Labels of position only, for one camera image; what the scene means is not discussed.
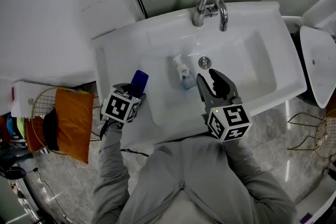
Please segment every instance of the sink basin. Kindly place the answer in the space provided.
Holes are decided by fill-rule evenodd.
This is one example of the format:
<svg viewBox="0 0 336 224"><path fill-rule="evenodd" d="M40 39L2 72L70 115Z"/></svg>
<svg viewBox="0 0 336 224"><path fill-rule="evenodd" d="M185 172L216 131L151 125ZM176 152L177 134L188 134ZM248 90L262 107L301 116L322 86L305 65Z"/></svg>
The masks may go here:
<svg viewBox="0 0 336 224"><path fill-rule="evenodd" d="M228 28L218 30L219 17L192 24L194 8L178 10L124 26L93 42L100 102L110 87L131 81L141 69L149 75L147 100L132 124L123 128L122 145L137 147L207 131L204 104L197 87L180 85L172 57L195 76L208 71L198 60L206 56L228 76L251 116L306 91L294 43L276 2L227 3Z"/></svg>
<svg viewBox="0 0 336 224"><path fill-rule="evenodd" d="M232 27L226 32L209 30L155 47L140 57L140 68L149 75L146 93L155 124L194 125L202 122L204 103L197 87L182 89L172 57L182 54L195 75L200 73L209 85L208 70L198 65L206 56L211 68L221 71L236 85L243 102L274 92L276 79L259 31L254 27Z"/></svg>

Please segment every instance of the faucet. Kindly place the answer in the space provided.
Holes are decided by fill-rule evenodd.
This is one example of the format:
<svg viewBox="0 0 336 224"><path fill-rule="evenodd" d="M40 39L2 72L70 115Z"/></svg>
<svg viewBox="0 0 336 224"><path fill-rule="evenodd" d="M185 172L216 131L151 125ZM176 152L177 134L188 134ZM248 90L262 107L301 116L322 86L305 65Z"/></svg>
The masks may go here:
<svg viewBox="0 0 336 224"><path fill-rule="evenodd" d="M207 0L200 0L199 5L195 8L193 15L193 25L202 26L204 18L214 17L219 14L219 29L224 32L227 29L228 15L224 0L214 0L215 5L210 9L206 7Z"/></svg>

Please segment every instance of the black cloth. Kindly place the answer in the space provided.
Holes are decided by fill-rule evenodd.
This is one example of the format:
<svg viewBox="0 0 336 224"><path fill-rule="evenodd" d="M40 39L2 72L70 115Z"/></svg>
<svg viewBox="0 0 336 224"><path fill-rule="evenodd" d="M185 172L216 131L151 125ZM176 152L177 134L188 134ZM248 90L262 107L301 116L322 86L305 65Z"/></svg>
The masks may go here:
<svg viewBox="0 0 336 224"><path fill-rule="evenodd" d="M46 140L48 149L58 151L57 144L57 116L56 110L53 109L49 114L45 115L43 119L43 136Z"/></svg>

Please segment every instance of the gray tile floor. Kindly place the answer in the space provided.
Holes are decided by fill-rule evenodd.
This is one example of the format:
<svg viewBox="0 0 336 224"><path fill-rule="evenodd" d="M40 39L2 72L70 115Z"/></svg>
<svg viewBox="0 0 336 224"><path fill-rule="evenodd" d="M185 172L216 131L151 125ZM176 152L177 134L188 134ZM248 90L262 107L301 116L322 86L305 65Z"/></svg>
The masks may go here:
<svg viewBox="0 0 336 224"><path fill-rule="evenodd" d="M307 112L323 117L324 110L305 104L298 98L291 99L253 117L253 126L242 141L251 148L262 169L274 174L293 201L299 202L321 178L323 168L328 161L319 158L314 151L288 151L287 148L298 145L306 135L314 135L315 128L286 123L298 112ZM99 122L98 111L93 115L93 131ZM317 124L318 121L307 116L300 116L301 123ZM72 223L90 223L92 216L92 191L97 180L97 161L100 142L91 142L89 165L85 165L67 156L55 154L35 154L35 158L24 165L26 170L39 168L42 180L37 173L27 174L27 180L44 209L59 222L63 221L63 208ZM312 140L303 147L312 145ZM141 149L151 153L153 147ZM146 158L131 153L123 153L125 166L130 173L129 191L132 192L138 181L141 167Z"/></svg>

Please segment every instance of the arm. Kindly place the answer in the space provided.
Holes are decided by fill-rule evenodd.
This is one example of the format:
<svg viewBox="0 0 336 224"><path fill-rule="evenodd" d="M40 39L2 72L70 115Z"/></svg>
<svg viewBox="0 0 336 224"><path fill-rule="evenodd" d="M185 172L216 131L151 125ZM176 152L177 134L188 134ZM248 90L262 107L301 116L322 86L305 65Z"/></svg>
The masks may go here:
<svg viewBox="0 0 336 224"><path fill-rule="evenodd" d="M100 128L105 123L103 117ZM129 174L120 152L121 125L114 122L102 137L98 160L98 183L93 191L93 224L117 223L127 200Z"/></svg>
<svg viewBox="0 0 336 224"><path fill-rule="evenodd" d="M270 172L263 172L250 150L239 141L223 144L230 168L245 185L254 205L257 223L296 223L295 205Z"/></svg>

